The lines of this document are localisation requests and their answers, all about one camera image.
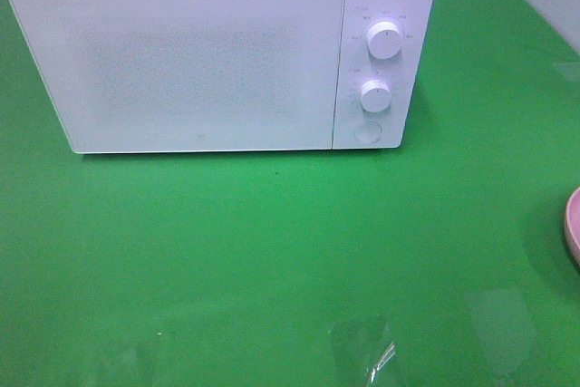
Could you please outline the round door release button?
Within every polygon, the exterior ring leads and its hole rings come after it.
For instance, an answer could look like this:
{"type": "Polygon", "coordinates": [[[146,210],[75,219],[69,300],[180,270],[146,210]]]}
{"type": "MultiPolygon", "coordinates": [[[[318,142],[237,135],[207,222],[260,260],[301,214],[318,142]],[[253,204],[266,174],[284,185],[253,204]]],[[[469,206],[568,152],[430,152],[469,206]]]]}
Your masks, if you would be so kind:
{"type": "Polygon", "coordinates": [[[354,131],[354,137],[360,143],[373,144],[380,140],[382,136],[382,127],[375,121],[365,121],[360,124],[354,131]]]}

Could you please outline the white microwave door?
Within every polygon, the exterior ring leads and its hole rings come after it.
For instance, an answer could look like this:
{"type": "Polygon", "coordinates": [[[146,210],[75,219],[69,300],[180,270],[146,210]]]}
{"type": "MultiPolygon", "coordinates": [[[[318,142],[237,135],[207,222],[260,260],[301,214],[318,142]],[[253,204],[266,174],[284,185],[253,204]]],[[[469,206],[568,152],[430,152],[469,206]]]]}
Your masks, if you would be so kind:
{"type": "Polygon", "coordinates": [[[73,151],[328,149],[343,0],[10,0],[73,151]]]}

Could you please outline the pink plate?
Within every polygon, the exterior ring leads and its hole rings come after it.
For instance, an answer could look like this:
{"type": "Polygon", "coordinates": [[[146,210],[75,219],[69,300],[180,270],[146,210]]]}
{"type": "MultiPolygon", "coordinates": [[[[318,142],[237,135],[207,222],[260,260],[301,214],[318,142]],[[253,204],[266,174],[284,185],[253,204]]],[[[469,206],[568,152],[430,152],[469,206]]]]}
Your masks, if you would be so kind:
{"type": "Polygon", "coordinates": [[[577,265],[580,264],[580,188],[577,187],[565,205],[564,231],[568,250],[577,265]]]}

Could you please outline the lower white timer knob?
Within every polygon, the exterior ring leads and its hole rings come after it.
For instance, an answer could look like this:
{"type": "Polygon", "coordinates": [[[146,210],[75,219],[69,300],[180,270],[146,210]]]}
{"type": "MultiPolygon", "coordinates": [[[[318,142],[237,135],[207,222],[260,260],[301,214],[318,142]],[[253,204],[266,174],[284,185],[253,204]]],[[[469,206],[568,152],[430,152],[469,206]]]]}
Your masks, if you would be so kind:
{"type": "Polygon", "coordinates": [[[390,85],[383,80],[370,80],[361,88],[360,102],[362,108],[370,113],[387,110],[392,103],[390,85]]]}

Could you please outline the upper white power knob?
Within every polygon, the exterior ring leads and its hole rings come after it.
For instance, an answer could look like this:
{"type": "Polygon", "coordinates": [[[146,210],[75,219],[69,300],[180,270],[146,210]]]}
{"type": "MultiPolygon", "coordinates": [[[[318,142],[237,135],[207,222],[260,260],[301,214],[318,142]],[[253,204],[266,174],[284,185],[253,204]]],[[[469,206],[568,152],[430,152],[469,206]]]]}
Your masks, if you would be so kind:
{"type": "Polygon", "coordinates": [[[401,50],[403,31],[394,21],[383,19],[368,28],[365,39],[368,52],[372,57],[387,60],[401,50]]]}

